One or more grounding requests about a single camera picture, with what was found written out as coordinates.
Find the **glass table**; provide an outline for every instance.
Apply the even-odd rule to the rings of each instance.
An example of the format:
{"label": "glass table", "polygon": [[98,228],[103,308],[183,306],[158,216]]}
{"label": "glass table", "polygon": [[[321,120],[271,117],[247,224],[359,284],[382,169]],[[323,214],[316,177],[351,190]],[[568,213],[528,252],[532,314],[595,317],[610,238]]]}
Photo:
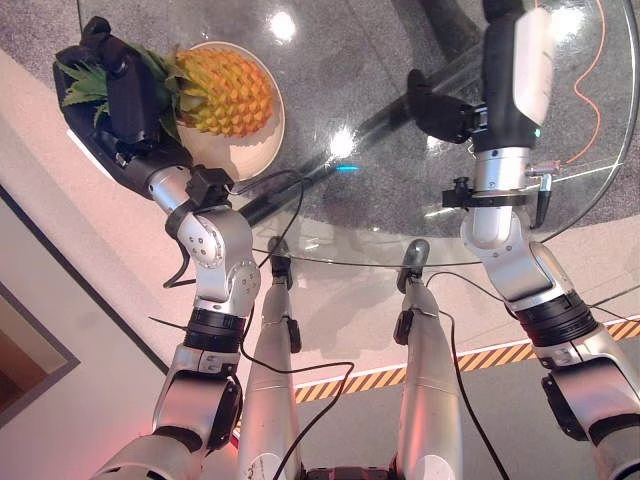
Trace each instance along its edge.
{"label": "glass table", "polygon": [[[308,188],[287,241],[307,260],[394,266],[416,236],[431,243],[430,265],[475,262],[459,239],[464,212],[442,208],[442,190],[473,175],[469,145],[422,133],[406,112],[406,77],[420,68],[434,89],[480,102],[481,3],[472,0],[81,0],[81,23],[100,15],[114,33],[158,52],[210,40],[256,54],[282,92],[286,130],[276,160],[263,173],[293,168],[319,181]],[[556,61],[552,103],[534,163],[560,162],[547,219],[534,236],[549,239],[574,225],[621,168],[637,107],[637,39],[630,3],[544,2],[552,12]],[[593,143],[578,158],[574,157]],[[255,246],[288,223],[298,187],[284,177],[262,192],[281,191],[285,208],[254,226]],[[532,180],[531,188],[537,188]],[[240,207],[249,202],[234,202]],[[245,206],[252,209],[255,203]]]}

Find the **hazard stripe tape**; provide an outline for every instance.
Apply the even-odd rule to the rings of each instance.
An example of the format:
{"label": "hazard stripe tape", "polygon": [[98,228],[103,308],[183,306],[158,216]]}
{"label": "hazard stripe tape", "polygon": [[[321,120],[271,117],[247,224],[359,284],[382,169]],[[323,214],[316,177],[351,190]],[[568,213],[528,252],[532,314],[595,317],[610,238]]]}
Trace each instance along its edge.
{"label": "hazard stripe tape", "polygon": [[[605,324],[615,340],[640,336],[640,322],[615,320]],[[458,354],[458,366],[462,372],[482,370],[508,363],[517,363],[536,358],[531,342],[524,340],[506,345],[494,345],[479,350]],[[387,369],[361,372],[351,375],[344,386],[343,394],[366,392],[377,388],[399,385],[407,376],[406,365],[396,365]],[[295,390],[296,403],[313,402],[334,397],[342,379],[330,379],[311,384],[299,385]]]}

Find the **black clamp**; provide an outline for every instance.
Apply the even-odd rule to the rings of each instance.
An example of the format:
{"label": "black clamp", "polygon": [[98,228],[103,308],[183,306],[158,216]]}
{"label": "black clamp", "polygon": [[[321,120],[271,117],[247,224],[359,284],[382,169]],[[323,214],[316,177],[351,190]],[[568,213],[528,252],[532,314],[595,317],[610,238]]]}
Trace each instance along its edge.
{"label": "black clamp", "polygon": [[205,168],[196,165],[191,170],[191,179],[185,191],[189,200],[184,202],[167,217],[164,229],[174,240],[178,239],[178,229],[184,217],[191,212],[200,213],[219,206],[231,206],[229,192],[233,188],[233,180],[222,168]]}
{"label": "black clamp", "polygon": [[487,197],[474,196],[475,191],[469,187],[469,177],[458,177],[453,180],[453,190],[442,192],[442,206],[449,208],[475,207],[517,207],[527,203],[527,195],[496,195]]}

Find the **white plate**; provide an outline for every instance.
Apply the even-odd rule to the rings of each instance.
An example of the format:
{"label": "white plate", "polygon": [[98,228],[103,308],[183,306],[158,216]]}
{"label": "white plate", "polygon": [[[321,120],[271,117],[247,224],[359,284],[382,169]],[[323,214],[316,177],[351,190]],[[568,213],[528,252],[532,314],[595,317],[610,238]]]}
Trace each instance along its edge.
{"label": "white plate", "polygon": [[271,81],[273,114],[264,127],[244,137],[225,137],[199,132],[196,128],[178,125],[182,144],[191,152],[194,164],[209,168],[224,168],[234,181],[255,177],[276,158],[284,136],[284,106],[273,75],[253,53],[228,42],[205,42],[192,48],[215,48],[237,52],[255,62]]}

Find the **black cable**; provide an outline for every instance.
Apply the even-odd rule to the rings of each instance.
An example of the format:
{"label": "black cable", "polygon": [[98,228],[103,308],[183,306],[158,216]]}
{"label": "black cable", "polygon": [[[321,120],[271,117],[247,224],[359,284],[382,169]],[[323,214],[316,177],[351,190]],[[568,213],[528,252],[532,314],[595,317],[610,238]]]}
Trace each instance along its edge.
{"label": "black cable", "polygon": [[236,415],[236,425],[238,425],[238,421],[240,421],[240,417],[242,417],[242,409],[244,407],[244,395],[242,393],[242,384],[240,383],[240,379],[235,373],[231,374],[231,378],[233,382],[236,384],[238,389],[240,389],[240,401],[238,402],[238,414]]}
{"label": "black cable", "polygon": [[460,394],[462,395],[462,400],[464,400],[464,404],[467,407],[467,412],[469,412],[469,416],[471,417],[471,420],[473,421],[473,424],[475,425],[476,430],[480,434],[480,437],[482,437],[482,441],[484,442],[484,445],[487,447],[487,450],[489,451],[489,455],[491,455],[491,459],[493,460],[493,463],[495,463],[496,468],[500,472],[500,476],[502,477],[503,480],[509,480],[509,475],[504,469],[504,466],[500,461],[500,457],[498,457],[498,454],[494,450],[493,445],[491,444],[491,441],[489,441],[487,434],[484,432],[482,425],[478,421],[478,417],[476,417],[476,414],[474,413],[473,408],[471,408],[471,402],[469,401],[469,397],[467,396],[467,391],[464,388],[464,383],[462,381],[462,374],[460,373],[460,365],[458,364],[458,353],[456,351],[456,341],[455,341],[456,321],[453,318],[453,316],[450,315],[449,313],[444,312],[442,310],[440,310],[440,313],[448,317],[449,320],[451,320],[451,353],[453,354],[453,365],[456,370],[456,378],[458,379],[458,387],[460,388]]}
{"label": "black cable", "polygon": [[161,323],[162,325],[166,325],[167,327],[177,328],[185,332],[187,331],[187,327],[183,327],[182,325],[176,325],[175,323],[165,322],[164,320],[160,320],[159,318],[155,318],[155,317],[147,317],[147,318],[149,320],[153,320],[154,322]]}
{"label": "black cable", "polygon": [[640,318],[627,318],[622,315],[618,315],[617,313],[613,313],[611,310],[607,310],[606,308],[602,308],[598,305],[587,305],[589,308],[595,308],[596,310],[600,310],[601,312],[608,313],[612,317],[619,318],[620,320],[626,320],[627,322],[640,322]]}
{"label": "black cable", "polygon": [[319,365],[313,365],[311,367],[304,367],[304,368],[296,368],[293,370],[280,370],[279,368],[275,368],[271,365],[268,365],[254,357],[252,357],[251,355],[249,355],[245,349],[244,349],[244,340],[247,336],[247,333],[249,333],[249,329],[251,328],[251,323],[253,322],[253,313],[255,310],[255,305],[251,308],[251,313],[249,314],[249,319],[247,320],[247,327],[244,330],[244,334],[242,335],[242,341],[240,342],[240,352],[242,353],[242,356],[244,356],[247,360],[249,360],[250,362],[253,363],[257,363],[258,365],[271,370],[272,372],[275,373],[281,373],[281,374],[285,374],[285,375],[290,375],[293,373],[301,373],[301,372],[308,372],[311,370],[319,370],[321,368],[328,368],[328,367],[346,367],[348,366],[349,368],[347,369],[346,373],[344,374],[344,377],[342,378],[342,381],[340,382],[340,387],[338,388],[338,391],[336,392],[335,397],[333,397],[333,400],[331,400],[331,402],[329,402],[329,404],[324,407],[322,410],[320,410],[320,412],[318,414],[316,414],[315,417],[313,417],[311,419],[311,421],[302,429],[302,431],[298,434],[298,436],[295,438],[295,440],[291,443],[291,446],[289,447],[289,449],[287,450],[287,453],[285,453],[284,457],[282,457],[282,461],[280,462],[280,465],[278,466],[278,469],[276,470],[275,475],[273,476],[273,480],[278,480],[278,478],[280,477],[280,474],[283,472],[287,462],[289,461],[289,457],[291,457],[291,455],[293,454],[293,452],[295,451],[296,447],[298,446],[298,444],[302,441],[302,439],[304,438],[304,436],[309,432],[309,430],[311,430],[311,428],[313,428],[313,426],[329,411],[333,408],[333,406],[338,403],[338,400],[340,399],[340,396],[342,395],[342,392],[344,390],[344,386],[347,383],[347,379],[349,378],[349,375],[351,375],[351,372],[353,372],[353,369],[355,368],[355,363],[353,362],[331,362],[331,363],[323,363],[323,364],[319,364]]}
{"label": "black cable", "polygon": [[304,179],[306,177],[303,177],[300,172],[298,172],[297,170],[293,170],[292,168],[285,168],[283,170],[279,170],[275,173],[272,173],[270,175],[267,175],[266,177],[262,177],[259,180],[256,180],[255,182],[250,183],[249,185],[245,185],[244,187],[242,187],[240,190],[238,190],[237,192],[233,192],[230,190],[227,190],[227,192],[230,195],[243,195],[245,193],[247,193],[249,190],[253,190],[254,188],[256,188],[258,185],[266,182],[267,180],[271,180],[274,177],[279,177],[280,175],[293,175],[295,177],[298,177],[298,179]]}
{"label": "black cable", "polygon": [[169,280],[167,280],[162,284],[162,288],[175,288],[180,286],[178,285],[178,283],[183,283],[183,282],[177,282],[177,280],[179,280],[180,277],[184,275],[184,272],[186,272],[187,268],[189,267],[189,259],[191,258],[189,257],[189,252],[187,252],[187,249],[185,248],[185,246],[182,245],[180,242],[176,241],[176,243],[178,244],[178,247],[180,248],[180,253],[182,254],[182,265],[180,265],[180,268],[178,269],[178,271]]}
{"label": "black cable", "polygon": [[291,217],[291,220],[289,220],[289,223],[287,223],[287,226],[284,227],[284,230],[282,230],[282,234],[278,237],[276,244],[273,246],[267,256],[258,264],[259,269],[269,261],[274,252],[278,251],[278,248],[280,248],[280,244],[283,242],[285,235],[289,232],[291,225],[293,225],[293,222],[296,220],[296,218],[298,218],[298,214],[300,213],[300,209],[302,208],[302,200],[304,199],[304,178],[300,178],[298,181],[300,182],[300,197],[298,198],[298,205],[296,206],[296,210],[293,212],[293,216]]}
{"label": "black cable", "polygon": [[615,300],[616,298],[621,297],[623,295],[626,295],[627,293],[633,292],[634,290],[637,290],[638,288],[640,288],[640,284],[634,285],[633,287],[627,288],[626,290],[618,292],[615,295],[611,295],[610,297],[607,297],[607,298],[604,298],[602,300],[599,300],[596,303],[591,304],[591,306],[592,307],[597,307],[598,305],[602,305],[603,303],[610,302],[611,300]]}
{"label": "black cable", "polygon": [[493,293],[491,293],[489,290],[481,287],[480,285],[478,285],[476,282],[473,282],[471,280],[469,280],[468,278],[463,277],[462,275],[459,275],[457,273],[454,272],[449,272],[449,271],[443,271],[443,272],[436,272],[434,274],[432,274],[429,279],[427,280],[427,283],[425,284],[425,286],[427,288],[429,288],[429,283],[431,283],[431,280],[433,280],[434,277],[437,277],[438,275],[453,275],[454,277],[458,277],[462,280],[464,280],[467,283],[470,283],[471,285],[473,285],[474,287],[476,287],[478,290],[481,290],[482,292],[486,293],[487,295],[489,295],[491,298],[493,298],[494,300],[497,300],[501,303],[504,303],[504,300],[500,297],[498,297],[497,295],[494,295]]}

